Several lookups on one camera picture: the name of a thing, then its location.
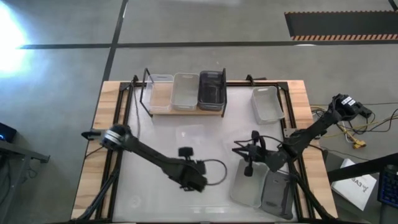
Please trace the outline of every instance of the gray floor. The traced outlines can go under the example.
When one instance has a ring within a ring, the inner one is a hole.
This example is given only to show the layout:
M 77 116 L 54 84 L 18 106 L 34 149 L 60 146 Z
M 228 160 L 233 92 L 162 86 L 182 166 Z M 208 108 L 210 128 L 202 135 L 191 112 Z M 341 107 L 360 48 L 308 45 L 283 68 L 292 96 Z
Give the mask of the gray floor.
M 80 133 L 92 124 L 109 53 L 10 46 L 110 43 L 121 3 L 1 1 L 7 32 L 0 35 L 0 122 L 19 131 L 17 144 L 51 155 L 47 165 L 32 163 L 39 174 L 22 186 L 9 223 L 69 219 L 87 144 Z M 119 42 L 290 40 L 284 11 L 321 10 L 391 9 L 385 0 L 130 0 Z M 170 74 L 225 67 L 230 80 L 247 74 L 305 80 L 311 104 L 327 104 L 337 93 L 363 103 L 398 102 L 396 58 L 398 45 L 117 49 L 109 79 L 141 77 L 145 67 Z M 379 120 L 398 104 L 369 108 Z M 353 150 L 343 136 L 322 139 L 322 145 L 371 159 L 397 152 L 397 134 L 393 122 L 388 133 L 361 136 L 364 149 Z

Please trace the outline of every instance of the white tabletop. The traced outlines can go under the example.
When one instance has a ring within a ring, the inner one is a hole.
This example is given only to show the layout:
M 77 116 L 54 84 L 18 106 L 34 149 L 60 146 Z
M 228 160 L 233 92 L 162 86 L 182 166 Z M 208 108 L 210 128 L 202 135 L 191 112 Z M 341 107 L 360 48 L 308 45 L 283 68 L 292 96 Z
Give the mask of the white tabletop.
M 136 90 L 139 99 L 140 89 Z M 113 220 L 115 222 L 287 222 L 258 208 L 238 204 L 229 197 L 231 182 L 241 157 L 231 151 L 235 140 L 251 138 L 251 131 L 282 140 L 280 123 L 258 125 L 251 106 L 251 87 L 228 87 L 228 105 L 220 116 L 167 116 L 151 118 L 139 104 L 140 141 L 169 157 L 178 156 L 178 148 L 191 146 L 192 159 L 219 159 L 228 167 L 226 180 L 206 186 L 202 193 L 184 192 L 162 170 L 125 152 L 121 164 Z M 137 134 L 134 100 L 129 125 Z M 267 149 L 276 150 L 278 142 L 266 139 Z M 220 180 L 222 165 L 206 164 L 208 182 Z

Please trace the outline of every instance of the plastic container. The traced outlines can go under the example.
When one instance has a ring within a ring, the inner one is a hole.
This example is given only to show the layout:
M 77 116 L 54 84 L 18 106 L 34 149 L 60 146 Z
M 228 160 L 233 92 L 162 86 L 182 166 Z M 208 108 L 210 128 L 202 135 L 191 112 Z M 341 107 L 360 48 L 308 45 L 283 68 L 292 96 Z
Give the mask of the plastic container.
M 170 111 L 173 75 L 149 75 L 142 102 L 150 111 Z
M 199 75 L 177 73 L 171 97 L 172 108 L 179 111 L 194 111 L 197 109 L 199 91 Z
M 239 161 L 235 178 L 229 190 L 229 196 L 235 202 L 259 208 L 269 168 L 263 163 L 253 162 L 253 175 L 246 177 L 244 175 L 244 168 L 247 165 L 248 163 L 244 159 Z
M 274 86 L 253 89 L 251 104 L 258 124 L 272 124 L 285 117 Z
M 199 108 L 208 111 L 221 111 L 224 107 L 224 99 L 223 72 L 200 72 Z

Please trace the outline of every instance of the floor mat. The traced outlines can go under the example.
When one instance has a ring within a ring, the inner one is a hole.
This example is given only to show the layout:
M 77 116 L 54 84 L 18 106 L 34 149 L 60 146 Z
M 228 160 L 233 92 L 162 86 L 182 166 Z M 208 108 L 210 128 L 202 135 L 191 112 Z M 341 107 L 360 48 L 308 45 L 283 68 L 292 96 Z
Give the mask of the floor mat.
M 285 12 L 293 40 L 397 40 L 397 11 Z

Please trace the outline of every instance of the gray plastic tray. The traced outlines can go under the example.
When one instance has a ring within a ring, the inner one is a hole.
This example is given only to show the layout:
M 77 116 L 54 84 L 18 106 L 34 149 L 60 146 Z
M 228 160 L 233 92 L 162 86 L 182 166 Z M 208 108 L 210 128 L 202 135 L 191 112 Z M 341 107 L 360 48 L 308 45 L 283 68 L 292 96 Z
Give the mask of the gray plastic tray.
M 174 84 L 171 105 L 175 110 L 194 111 L 198 104 L 199 75 L 191 73 L 177 73 Z
M 274 86 L 253 89 L 251 104 L 258 124 L 276 123 L 285 117 Z
M 248 163 L 244 159 L 239 161 L 235 178 L 229 190 L 229 196 L 235 202 L 259 208 L 269 168 L 263 163 L 253 162 L 253 176 L 246 177 L 244 175 L 244 168 L 247 165 Z
M 269 172 L 264 184 L 261 209 L 287 220 L 293 218 L 293 189 L 289 175 Z

